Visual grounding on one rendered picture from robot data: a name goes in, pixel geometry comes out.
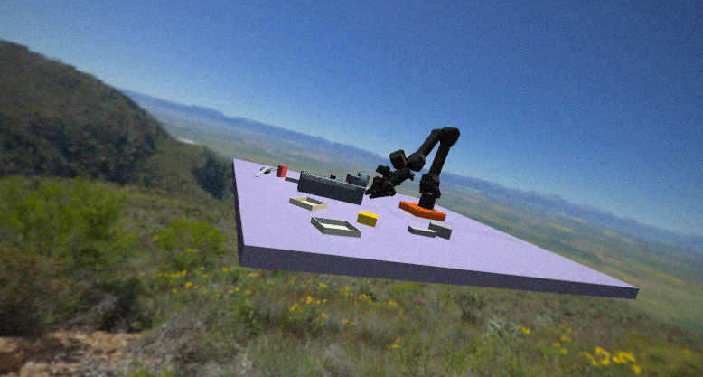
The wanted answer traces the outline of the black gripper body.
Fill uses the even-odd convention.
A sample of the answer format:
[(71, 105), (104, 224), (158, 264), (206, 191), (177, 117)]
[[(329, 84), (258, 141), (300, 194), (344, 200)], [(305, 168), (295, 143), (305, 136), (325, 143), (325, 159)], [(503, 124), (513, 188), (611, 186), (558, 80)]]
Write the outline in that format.
[[(394, 171), (395, 172), (395, 171)], [(395, 172), (393, 176), (387, 181), (386, 177), (379, 177), (375, 176), (373, 180), (376, 181), (378, 187), (380, 187), (380, 184), (383, 184), (384, 188), (386, 189), (387, 193), (389, 196), (394, 196), (396, 194), (395, 186), (400, 186), (400, 183), (402, 183), (399, 175)]]

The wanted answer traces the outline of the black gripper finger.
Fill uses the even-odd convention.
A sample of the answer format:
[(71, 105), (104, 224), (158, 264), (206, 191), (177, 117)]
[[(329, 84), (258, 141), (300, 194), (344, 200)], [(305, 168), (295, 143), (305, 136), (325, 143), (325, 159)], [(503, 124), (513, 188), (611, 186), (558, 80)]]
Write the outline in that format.
[(377, 189), (374, 193), (372, 193), (369, 196), (369, 198), (373, 199), (373, 198), (380, 198), (380, 197), (387, 197), (387, 196), (389, 197), (386, 189), (384, 188), (383, 184), (380, 184), (379, 189)]
[[(373, 184), (372, 184), (372, 186), (371, 186), (369, 189), (374, 190), (374, 191), (376, 191), (377, 189), (379, 189), (379, 187), (378, 187), (378, 185), (377, 185), (377, 183), (376, 183), (375, 180), (373, 180)], [(367, 193), (367, 192), (365, 193), (365, 195), (369, 195), (369, 194), (371, 194), (371, 193)]]

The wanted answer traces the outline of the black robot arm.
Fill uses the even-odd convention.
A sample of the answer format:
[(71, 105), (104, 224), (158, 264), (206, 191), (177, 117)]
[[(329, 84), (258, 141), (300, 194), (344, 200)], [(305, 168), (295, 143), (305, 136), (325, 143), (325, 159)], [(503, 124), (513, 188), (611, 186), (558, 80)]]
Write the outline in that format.
[[(439, 199), (441, 196), (439, 190), (439, 175), (451, 146), (457, 142), (459, 136), (460, 131), (456, 127), (433, 129), (423, 145), (408, 158), (406, 158), (405, 152), (402, 149), (399, 149), (399, 151), (395, 151), (389, 155), (389, 159), (393, 167), (398, 169), (395, 172), (399, 175), (401, 181), (404, 182), (408, 178), (413, 181), (415, 175), (411, 173), (411, 170), (416, 172), (422, 170), (426, 163), (426, 157), (440, 140), (440, 146), (436, 152), (436, 156), (430, 170), (427, 174), (423, 174), (420, 180), (419, 192), (422, 193), (422, 195), (417, 206), (423, 209), (435, 211), (434, 206), (436, 198)], [(395, 173), (392, 173), (388, 166), (384, 167), (383, 165), (379, 165), (376, 172), (383, 175), (382, 177), (386, 177), (387, 181)]]

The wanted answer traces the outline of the yellow square block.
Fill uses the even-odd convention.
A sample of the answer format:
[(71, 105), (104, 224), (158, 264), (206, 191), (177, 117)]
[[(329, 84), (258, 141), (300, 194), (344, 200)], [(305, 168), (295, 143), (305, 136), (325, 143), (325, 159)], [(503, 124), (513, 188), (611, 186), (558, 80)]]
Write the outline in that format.
[(375, 228), (377, 219), (378, 215), (376, 214), (360, 211), (356, 222)]

